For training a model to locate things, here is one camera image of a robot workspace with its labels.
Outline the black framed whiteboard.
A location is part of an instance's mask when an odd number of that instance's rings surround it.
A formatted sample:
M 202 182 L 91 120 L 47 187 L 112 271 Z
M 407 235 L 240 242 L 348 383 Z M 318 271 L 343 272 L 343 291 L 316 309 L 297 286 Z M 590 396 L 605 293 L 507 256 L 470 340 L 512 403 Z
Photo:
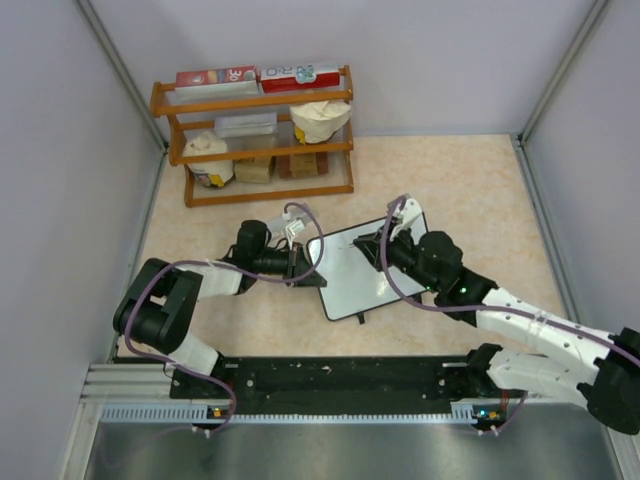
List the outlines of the black framed whiteboard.
M 374 234 L 384 224 L 382 217 L 349 228 L 325 233 L 307 241 L 306 253 L 326 285 L 318 289 L 325 317 L 340 321 L 395 303 L 400 297 L 382 272 L 375 270 L 353 241 Z

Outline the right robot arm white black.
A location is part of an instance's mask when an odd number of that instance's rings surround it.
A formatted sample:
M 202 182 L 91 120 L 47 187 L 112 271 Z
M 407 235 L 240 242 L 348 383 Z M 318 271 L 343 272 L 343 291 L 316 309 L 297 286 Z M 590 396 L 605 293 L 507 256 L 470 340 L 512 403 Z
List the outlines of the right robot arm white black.
M 465 267 L 462 250 L 442 231 L 418 241 L 407 232 L 393 240 L 376 232 L 354 245 L 376 270 L 394 267 L 434 293 L 435 306 L 450 318 L 531 348 L 523 354 L 489 344 L 471 352 L 466 380 L 474 393 L 537 393 L 582 407 L 620 433 L 638 434 L 638 331 L 592 329 L 522 301 Z

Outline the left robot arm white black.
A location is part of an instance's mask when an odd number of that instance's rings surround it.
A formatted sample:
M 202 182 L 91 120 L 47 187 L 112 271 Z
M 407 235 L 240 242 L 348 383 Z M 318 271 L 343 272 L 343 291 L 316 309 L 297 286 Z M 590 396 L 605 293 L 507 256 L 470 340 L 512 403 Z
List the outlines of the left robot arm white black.
M 221 355 L 190 330 L 197 301 L 240 295 L 259 276 L 292 287 L 326 286 L 294 240 L 311 223 L 304 212 L 285 213 L 267 223 L 246 220 L 219 260 L 179 266 L 147 260 L 116 309 L 114 330 L 193 371 L 192 384 L 203 395 L 220 394 L 227 382 L 225 370 L 215 365 Z

